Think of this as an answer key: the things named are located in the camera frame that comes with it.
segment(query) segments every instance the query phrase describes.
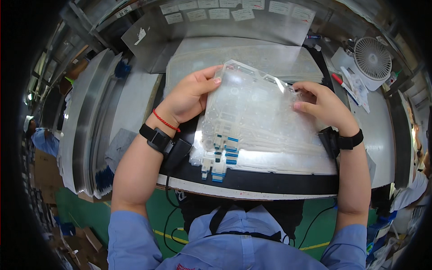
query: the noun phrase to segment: stack of plastic sheets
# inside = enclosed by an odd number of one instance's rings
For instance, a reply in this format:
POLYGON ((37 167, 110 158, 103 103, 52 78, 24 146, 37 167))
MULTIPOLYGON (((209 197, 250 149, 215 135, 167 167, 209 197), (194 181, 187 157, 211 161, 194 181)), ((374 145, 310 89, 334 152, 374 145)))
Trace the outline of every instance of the stack of plastic sheets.
POLYGON ((230 60, 215 77, 220 87, 207 99, 195 133, 190 163, 212 167, 221 182, 227 168, 294 174, 335 174, 334 161, 318 138, 323 126, 293 110, 304 96, 282 80, 230 60))

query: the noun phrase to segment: blue shirt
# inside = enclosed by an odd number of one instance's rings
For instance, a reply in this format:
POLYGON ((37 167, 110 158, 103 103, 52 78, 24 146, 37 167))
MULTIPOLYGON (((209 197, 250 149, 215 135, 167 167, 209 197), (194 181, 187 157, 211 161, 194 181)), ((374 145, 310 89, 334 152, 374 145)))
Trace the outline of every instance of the blue shirt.
MULTIPOLYGON (((180 253, 163 260, 149 221, 140 214, 116 211, 108 227, 109 269, 364 269, 366 227, 360 224, 338 231, 317 261, 287 244, 249 235, 211 235, 209 223, 214 210, 196 218, 189 231, 189 243, 180 253)), ((253 212, 227 212, 217 233, 260 232, 272 235, 280 226, 261 206, 253 212)))
POLYGON ((32 141, 37 149, 55 157, 57 156, 59 140, 52 133, 49 133, 48 138, 45 138, 44 128, 36 128, 36 132, 32 135, 32 141))

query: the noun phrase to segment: pen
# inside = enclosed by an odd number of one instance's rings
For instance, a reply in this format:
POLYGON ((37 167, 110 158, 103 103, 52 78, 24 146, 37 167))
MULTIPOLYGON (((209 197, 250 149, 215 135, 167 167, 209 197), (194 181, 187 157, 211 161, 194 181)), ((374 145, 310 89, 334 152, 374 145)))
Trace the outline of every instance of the pen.
POLYGON ((342 88, 344 88, 345 89, 345 91, 348 93, 348 95, 353 99, 353 101, 357 104, 357 106, 359 106, 359 104, 360 104, 360 102, 356 99, 356 98, 354 98, 354 94, 353 94, 353 92, 351 91, 351 89, 346 85, 346 83, 344 83, 336 74, 331 74, 331 76, 333 77, 333 79, 335 79, 339 84, 340 84, 340 86, 342 86, 342 88))

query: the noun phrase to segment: transparent plastic sheet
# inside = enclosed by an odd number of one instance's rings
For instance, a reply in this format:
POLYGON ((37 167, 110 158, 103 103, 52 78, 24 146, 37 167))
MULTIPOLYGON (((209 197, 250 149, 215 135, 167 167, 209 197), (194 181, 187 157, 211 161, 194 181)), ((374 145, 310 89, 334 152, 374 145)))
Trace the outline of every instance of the transparent plastic sheet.
POLYGON ((321 70, 304 47, 278 44, 211 48, 179 53, 171 58, 164 96, 191 72, 223 64, 227 59, 236 59, 287 82, 321 83, 323 79, 321 70))
POLYGON ((325 126, 293 110, 294 102, 305 96, 235 60, 226 62, 215 77, 222 78, 222 83, 207 98, 190 153, 190 163, 203 166, 203 179, 210 167, 214 181, 223 179, 226 168, 336 174, 334 161, 317 135, 325 126), (214 178, 215 168, 220 179, 214 178))

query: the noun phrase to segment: person's left hand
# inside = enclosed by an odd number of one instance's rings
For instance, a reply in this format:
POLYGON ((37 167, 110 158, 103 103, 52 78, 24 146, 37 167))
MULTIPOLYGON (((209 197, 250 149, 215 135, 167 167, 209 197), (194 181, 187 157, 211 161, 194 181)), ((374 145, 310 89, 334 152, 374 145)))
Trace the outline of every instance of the person's left hand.
POLYGON ((222 67, 208 67, 187 75, 159 104, 156 113, 175 127, 199 115, 206 108, 207 93, 221 83, 220 78, 213 79, 213 76, 222 67))

